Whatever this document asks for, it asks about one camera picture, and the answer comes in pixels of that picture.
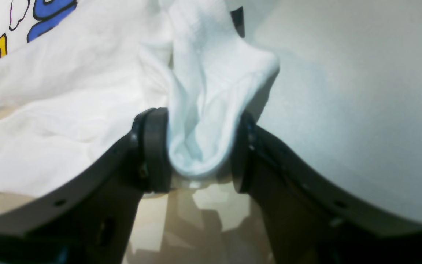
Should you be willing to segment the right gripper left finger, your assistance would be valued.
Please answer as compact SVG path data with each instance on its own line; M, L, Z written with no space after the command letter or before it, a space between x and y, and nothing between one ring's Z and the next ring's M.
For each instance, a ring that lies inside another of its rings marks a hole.
M0 264L120 264L143 195L171 189L168 121L164 107L142 112L80 175L0 214Z

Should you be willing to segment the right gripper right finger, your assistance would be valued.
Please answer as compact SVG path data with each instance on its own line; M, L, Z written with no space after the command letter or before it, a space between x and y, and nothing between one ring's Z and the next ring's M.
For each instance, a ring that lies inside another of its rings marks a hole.
M236 192L262 211L277 264L422 264L422 223L328 181L249 112L230 163Z

